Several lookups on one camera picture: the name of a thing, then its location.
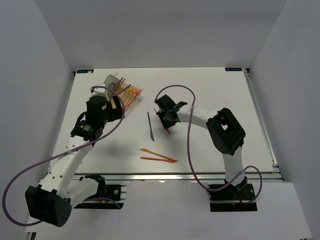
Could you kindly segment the red plastic fork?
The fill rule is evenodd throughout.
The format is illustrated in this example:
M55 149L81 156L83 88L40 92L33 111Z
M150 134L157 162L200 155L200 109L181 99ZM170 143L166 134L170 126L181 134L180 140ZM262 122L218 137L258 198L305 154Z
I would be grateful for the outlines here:
M143 89L138 89L135 93L133 98L130 100L130 102L126 105L126 107L128 108L135 100L136 98L141 94L141 92L143 91Z

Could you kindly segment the orange plastic fork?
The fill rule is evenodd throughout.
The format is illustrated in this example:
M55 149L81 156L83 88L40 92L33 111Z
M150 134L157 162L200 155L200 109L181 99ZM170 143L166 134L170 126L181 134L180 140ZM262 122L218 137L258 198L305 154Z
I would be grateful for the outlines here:
M129 89L127 90L127 94L124 98L124 104L126 108L129 106L129 102L135 96L137 90L138 88L134 85L130 86Z

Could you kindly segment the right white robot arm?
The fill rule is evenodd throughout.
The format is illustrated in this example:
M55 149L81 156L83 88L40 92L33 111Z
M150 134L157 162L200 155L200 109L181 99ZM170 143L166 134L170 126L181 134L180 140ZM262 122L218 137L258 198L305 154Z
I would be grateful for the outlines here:
M164 129L173 127L176 123L187 123L187 158L190 170L198 184L208 192L225 190L226 195L236 200L244 193L248 180L242 163L242 147L246 136L238 120L228 108L219 111L205 110L194 107L194 104L180 101L175 103L168 95L155 99L158 106L156 115L160 118ZM222 154L225 178L224 185L219 188L204 186L196 175L191 160L190 133L191 125L208 130L213 145Z

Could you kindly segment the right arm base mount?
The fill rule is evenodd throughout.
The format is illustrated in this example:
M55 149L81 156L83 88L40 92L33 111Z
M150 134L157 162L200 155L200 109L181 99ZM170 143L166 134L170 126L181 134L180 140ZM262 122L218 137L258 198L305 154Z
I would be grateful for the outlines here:
M225 192L225 190L210 192L210 211L212 213L257 212L258 207L256 201L252 201L255 196L251 183L248 183L236 197L233 196L232 192L228 193Z

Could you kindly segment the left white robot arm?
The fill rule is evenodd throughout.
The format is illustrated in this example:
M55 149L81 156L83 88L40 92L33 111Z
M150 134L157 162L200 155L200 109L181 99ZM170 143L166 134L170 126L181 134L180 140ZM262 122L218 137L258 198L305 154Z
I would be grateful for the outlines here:
M61 227L74 207L85 200L99 200L106 196L105 178L99 174L85 175L73 186L70 182L96 140L102 136L106 123L124 116L121 101L116 96L113 100L111 103L106 96L96 95L86 102L86 111L79 115L70 133L67 154L58 158L37 186L29 186L25 192L32 218Z

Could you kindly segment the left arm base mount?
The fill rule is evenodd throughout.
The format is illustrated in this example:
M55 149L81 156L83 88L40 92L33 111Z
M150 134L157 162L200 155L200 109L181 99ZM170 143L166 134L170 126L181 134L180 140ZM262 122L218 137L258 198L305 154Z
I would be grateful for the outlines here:
M106 184L106 179L98 174L88 174L80 177L82 180L93 180L97 183L94 195L87 197L75 206L75 209L121 210L126 199L127 186L123 184Z

